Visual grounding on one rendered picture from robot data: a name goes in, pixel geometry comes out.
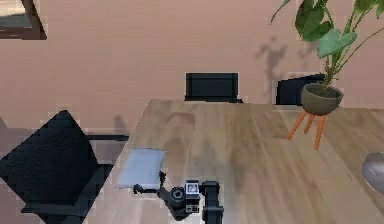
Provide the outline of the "wooden table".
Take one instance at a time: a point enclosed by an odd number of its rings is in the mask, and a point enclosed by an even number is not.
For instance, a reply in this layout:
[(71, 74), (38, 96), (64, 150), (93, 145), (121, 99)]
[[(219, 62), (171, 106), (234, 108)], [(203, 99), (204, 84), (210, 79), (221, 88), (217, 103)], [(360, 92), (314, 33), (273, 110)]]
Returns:
[(384, 196), (361, 165), (384, 148), (384, 110), (339, 108), (323, 132), (289, 131), (295, 106), (153, 100), (142, 113), (84, 224), (201, 224), (172, 219), (153, 195), (115, 184), (134, 147), (165, 150), (171, 185), (216, 180), (223, 224), (384, 224)]

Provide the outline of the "green house plant in pot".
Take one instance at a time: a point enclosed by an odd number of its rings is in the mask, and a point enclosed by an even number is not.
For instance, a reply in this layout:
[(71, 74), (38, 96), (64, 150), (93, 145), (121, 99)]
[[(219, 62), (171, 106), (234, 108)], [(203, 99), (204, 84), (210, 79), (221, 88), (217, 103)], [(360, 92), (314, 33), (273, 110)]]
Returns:
[(316, 56), (323, 61), (322, 78), (305, 84), (302, 88), (302, 111), (297, 117), (287, 138), (291, 139), (306, 116), (309, 116), (304, 133), (307, 133), (314, 119), (317, 119), (316, 137), (313, 148), (319, 149), (326, 116), (340, 105), (344, 93), (332, 85), (347, 62), (370, 38), (384, 31), (384, 27), (375, 31), (359, 43), (353, 51), (351, 46), (358, 38), (358, 26), (371, 12), (380, 19), (384, 14), (384, 0), (353, 0), (352, 12), (342, 30), (335, 27), (334, 19), (328, 7), (329, 0), (301, 0), (296, 11), (295, 29), (302, 41), (316, 42)]

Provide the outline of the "dark framed picture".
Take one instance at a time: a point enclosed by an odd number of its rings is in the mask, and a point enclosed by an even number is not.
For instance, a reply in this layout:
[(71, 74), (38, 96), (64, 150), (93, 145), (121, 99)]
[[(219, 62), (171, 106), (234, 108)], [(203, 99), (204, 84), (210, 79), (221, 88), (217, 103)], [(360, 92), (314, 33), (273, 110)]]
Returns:
[(35, 0), (0, 0), (0, 39), (47, 39)]

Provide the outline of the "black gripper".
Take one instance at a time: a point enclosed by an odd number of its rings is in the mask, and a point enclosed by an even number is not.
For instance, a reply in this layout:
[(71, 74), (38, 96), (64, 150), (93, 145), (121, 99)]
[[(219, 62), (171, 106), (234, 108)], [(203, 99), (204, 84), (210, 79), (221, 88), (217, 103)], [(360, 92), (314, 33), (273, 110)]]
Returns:
[(133, 186), (133, 193), (137, 194), (156, 194), (162, 199), (170, 211), (172, 217), (176, 221), (184, 220), (188, 213), (186, 212), (185, 191), (182, 187), (173, 187), (170, 191), (167, 191), (164, 187), (166, 180), (166, 174), (162, 171), (159, 173), (160, 177), (160, 189), (147, 189), (139, 184)]

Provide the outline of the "black chair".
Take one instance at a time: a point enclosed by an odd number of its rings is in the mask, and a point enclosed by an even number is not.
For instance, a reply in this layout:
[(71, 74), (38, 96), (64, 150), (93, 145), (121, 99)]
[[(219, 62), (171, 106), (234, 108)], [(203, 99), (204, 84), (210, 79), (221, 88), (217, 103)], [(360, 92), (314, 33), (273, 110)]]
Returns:
[(237, 73), (187, 73), (185, 101), (242, 103)]
[(306, 84), (317, 83), (325, 78), (324, 74), (314, 74), (277, 83), (276, 104), (301, 106), (301, 91)]
[(86, 134), (62, 110), (0, 159), (0, 178), (44, 224), (83, 224), (113, 165), (100, 163), (91, 142), (129, 139)]

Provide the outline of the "grey round object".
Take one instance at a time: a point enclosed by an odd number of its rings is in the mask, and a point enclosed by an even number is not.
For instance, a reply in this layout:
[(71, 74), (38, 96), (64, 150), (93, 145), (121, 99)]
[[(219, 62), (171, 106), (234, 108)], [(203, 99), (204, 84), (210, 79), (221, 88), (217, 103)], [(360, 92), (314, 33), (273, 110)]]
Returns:
[(384, 195), (384, 152), (372, 152), (365, 157), (362, 175), (372, 189)]

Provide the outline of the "pale blue paper sheet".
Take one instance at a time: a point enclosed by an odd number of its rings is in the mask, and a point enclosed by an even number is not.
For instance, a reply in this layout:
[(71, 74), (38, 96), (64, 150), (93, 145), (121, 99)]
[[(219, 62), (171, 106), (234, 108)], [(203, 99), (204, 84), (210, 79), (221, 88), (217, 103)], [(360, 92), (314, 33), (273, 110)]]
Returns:
[(133, 148), (116, 183), (117, 188), (133, 188), (139, 185), (144, 190), (160, 188), (160, 172), (165, 152), (153, 148)]

